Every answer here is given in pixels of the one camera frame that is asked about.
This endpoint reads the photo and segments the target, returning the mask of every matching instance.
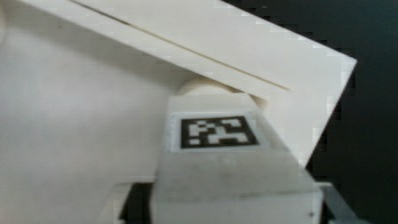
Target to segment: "white plastic part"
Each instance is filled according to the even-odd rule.
[[[266,101],[305,165],[355,59],[220,0],[19,0]]]
[[[2,4],[0,223],[98,224],[114,185],[154,176],[167,101],[197,75]]]
[[[156,174],[153,224],[318,223],[321,191],[247,94],[170,98]]]
[[[233,88],[204,77],[195,77],[181,86],[178,95],[199,96],[233,93]]]

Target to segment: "gray surface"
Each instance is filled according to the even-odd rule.
[[[170,94],[194,74],[5,1],[0,223],[96,223],[110,188],[151,176]]]

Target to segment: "black background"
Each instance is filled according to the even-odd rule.
[[[307,165],[361,218],[398,223],[398,0],[225,0],[357,60]]]

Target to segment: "qr-like tag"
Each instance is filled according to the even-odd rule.
[[[181,149],[257,145],[243,116],[181,120]]]

